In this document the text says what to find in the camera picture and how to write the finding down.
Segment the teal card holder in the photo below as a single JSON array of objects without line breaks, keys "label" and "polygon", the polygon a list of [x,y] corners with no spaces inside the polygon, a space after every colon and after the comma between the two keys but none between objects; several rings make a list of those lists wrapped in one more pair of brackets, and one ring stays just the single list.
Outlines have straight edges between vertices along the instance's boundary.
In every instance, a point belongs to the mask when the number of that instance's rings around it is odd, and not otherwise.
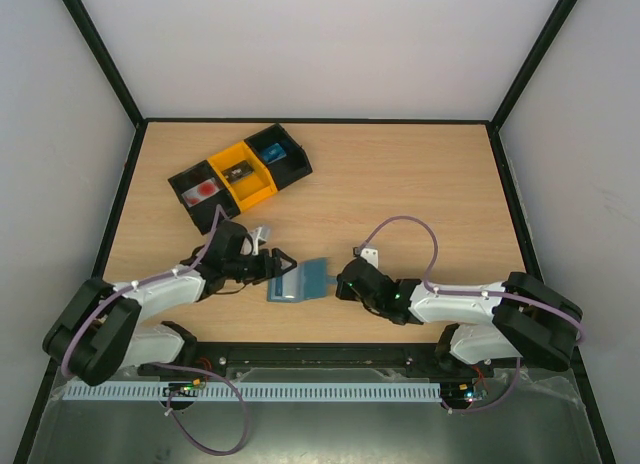
[{"label": "teal card holder", "polygon": [[317,258],[299,263],[285,275],[268,281],[266,300],[275,303],[300,303],[321,299],[337,278],[328,271],[328,259]]}]

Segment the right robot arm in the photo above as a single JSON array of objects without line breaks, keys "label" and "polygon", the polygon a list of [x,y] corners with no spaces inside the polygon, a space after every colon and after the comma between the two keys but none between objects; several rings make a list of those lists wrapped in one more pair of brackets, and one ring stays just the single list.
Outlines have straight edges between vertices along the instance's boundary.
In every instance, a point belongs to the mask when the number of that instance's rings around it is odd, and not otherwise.
[{"label": "right robot arm", "polygon": [[448,322],[436,363],[450,376],[482,361],[510,358],[564,372],[584,337],[579,306],[523,272],[503,282],[453,286],[393,280],[356,257],[338,275],[336,297],[358,301],[396,325]]}]

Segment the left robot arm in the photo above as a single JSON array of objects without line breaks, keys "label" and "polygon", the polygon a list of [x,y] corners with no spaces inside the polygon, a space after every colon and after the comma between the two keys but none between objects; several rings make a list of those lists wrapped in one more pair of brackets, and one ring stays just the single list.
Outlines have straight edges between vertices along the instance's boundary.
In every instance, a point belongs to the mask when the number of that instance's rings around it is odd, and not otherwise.
[{"label": "left robot arm", "polygon": [[142,280],[86,280],[42,342],[43,351],[67,377],[90,386],[122,368],[176,361],[185,333],[174,324],[144,328],[151,317],[173,307],[220,294],[233,281],[257,285],[293,271],[297,262],[279,248],[264,248],[262,229],[248,231],[223,221],[204,245],[168,271]]}]

